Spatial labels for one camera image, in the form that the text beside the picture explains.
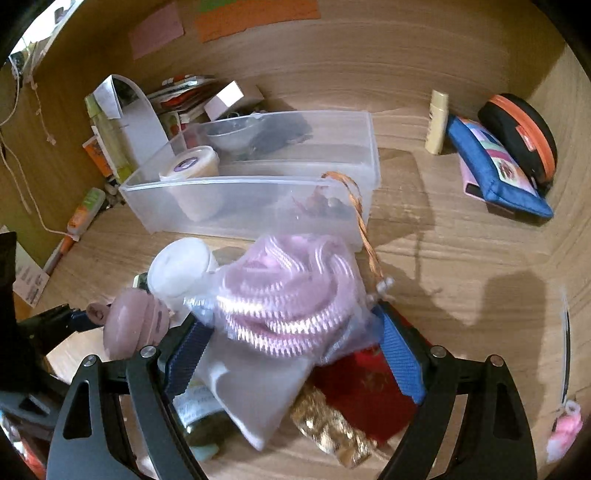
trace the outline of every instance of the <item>beige tube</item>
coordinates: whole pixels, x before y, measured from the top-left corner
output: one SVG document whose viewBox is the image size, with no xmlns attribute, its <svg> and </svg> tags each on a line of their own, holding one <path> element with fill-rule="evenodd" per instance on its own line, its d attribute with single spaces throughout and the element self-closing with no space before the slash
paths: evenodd
<svg viewBox="0 0 591 480">
<path fill-rule="evenodd" d="M 439 155 L 443 148 L 447 116 L 449 114 L 448 103 L 449 97 L 446 93 L 433 90 L 429 110 L 429 130 L 425 142 L 425 148 L 432 155 Z"/>
</svg>

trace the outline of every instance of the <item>wooden surface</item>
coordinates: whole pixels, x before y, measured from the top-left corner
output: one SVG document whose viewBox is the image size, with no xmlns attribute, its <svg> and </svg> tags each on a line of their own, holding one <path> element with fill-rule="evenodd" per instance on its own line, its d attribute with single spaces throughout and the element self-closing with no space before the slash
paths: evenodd
<svg viewBox="0 0 591 480">
<path fill-rule="evenodd" d="M 52 226 L 64 224 L 86 189 L 100 181 L 79 148 L 90 136 L 82 100 L 109 73 L 128 76 L 145 90 L 174 74 L 211 73 L 253 80 L 274 109 L 371 111 L 382 187 L 374 195 L 369 231 L 396 280 L 396 304 L 430 341 L 455 355 L 483 360 L 497 353 L 506 359 L 540 472 L 547 472 L 544 447 L 561 400 L 563 299 L 573 325 L 569 396 L 576 395 L 583 412 L 591 410 L 591 83 L 554 27 L 528 0 L 319 0 L 320 20 L 200 44 L 193 26 L 196 3 L 179 0 L 186 35 L 132 61 L 126 35 L 139 20 L 132 6 L 139 6 L 139 15 L 158 3 L 85 0 L 64 26 L 37 79 L 58 147 L 44 141 L 31 92 L 15 124 L 3 129 L 27 158 L 25 169 Z M 85 54 L 75 56 L 80 49 Z M 9 77 L 5 69 L 0 73 L 4 85 Z M 502 218 L 461 193 L 457 155 L 433 157 L 423 149 L 432 88 L 449 92 L 452 110 L 471 117 L 491 94 L 506 90 L 540 111 L 559 151 L 548 197 L 554 219 L 534 225 Z M 17 230 L 36 260 L 42 258 L 58 239 L 43 235 L 18 210 L 4 168 L 0 182 L 0 220 Z M 37 310 L 111 299 L 178 237 L 147 235 L 127 208 L 106 212 L 59 265 Z M 206 241 L 220 263 L 248 246 Z M 50 361 L 69 379 L 89 353 L 103 356 L 100 332 L 72 337 Z M 434 472 L 446 466 L 458 418 L 459 411 Z M 345 470 L 285 423 L 265 452 L 237 437 L 206 471 L 216 480 L 347 480 L 373 478 L 383 465 L 374 458 Z"/>
</svg>

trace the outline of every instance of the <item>metal screw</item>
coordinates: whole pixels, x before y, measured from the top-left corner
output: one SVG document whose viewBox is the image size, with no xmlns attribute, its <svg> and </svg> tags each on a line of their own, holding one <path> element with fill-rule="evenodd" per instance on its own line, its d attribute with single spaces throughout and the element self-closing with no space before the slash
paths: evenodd
<svg viewBox="0 0 591 480">
<path fill-rule="evenodd" d="M 491 363 L 495 367 L 502 367 L 503 365 L 505 365 L 505 361 L 498 355 L 491 355 Z"/>
<path fill-rule="evenodd" d="M 435 345 L 431 347 L 431 355 L 435 358 L 443 358 L 447 355 L 447 350 L 445 350 L 441 345 Z"/>
<path fill-rule="evenodd" d="M 139 354 L 141 356 L 143 356 L 144 358 L 150 358 L 151 356 L 154 356 L 155 353 L 156 353 L 156 347 L 152 346 L 152 345 L 148 345 L 148 346 L 145 346 L 144 348 L 142 348 Z"/>
<path fill-rule="evenodd" d="M 85 367 L 92 367 L 92 365 L 94 365 L 95 363 L 96 363 L 96 355 L 89 355 L 84 359 L 84 361 L 82 362 L 82 365 L 84 365 Z"/>
</svg>

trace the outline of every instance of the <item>orange paper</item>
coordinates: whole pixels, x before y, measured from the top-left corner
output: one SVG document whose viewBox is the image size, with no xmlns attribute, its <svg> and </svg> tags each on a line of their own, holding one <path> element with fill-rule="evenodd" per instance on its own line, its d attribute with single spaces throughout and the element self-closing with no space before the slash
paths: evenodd
<svg viewBox="0 0 591 480">
<path fill-rule="evenodd" d="M 238 0 L 201 13 L 196 25 L 202 42 L 289 20 L 320 18 L 317 0 Z"/>
</svg>

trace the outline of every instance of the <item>white lid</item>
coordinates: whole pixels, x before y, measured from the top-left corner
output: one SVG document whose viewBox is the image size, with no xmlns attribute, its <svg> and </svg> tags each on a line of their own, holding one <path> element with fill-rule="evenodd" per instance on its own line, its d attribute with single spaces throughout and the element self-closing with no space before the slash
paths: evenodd
<svg viewBox="0 0 591 480">
<path fill-rule="evenodd" d="M 171 181 L 203 176 L 209 177 L 212 169 L 217 174 L 218 165 L 219 157 L 212 147 L 203 145 L 191 148 L 174 157 L 170 164 L 161 170 L 160 180 Z"/>
<path fill-rule="evenodd" d="M 169 308 L 178 310 L 185 296 L 196 293 L 193 286 L 202 275 L 216 268 L 217 261 L 203 240 L 181 238 L 154 258 L 148 270 L 148 288 Z"/>
</svg>

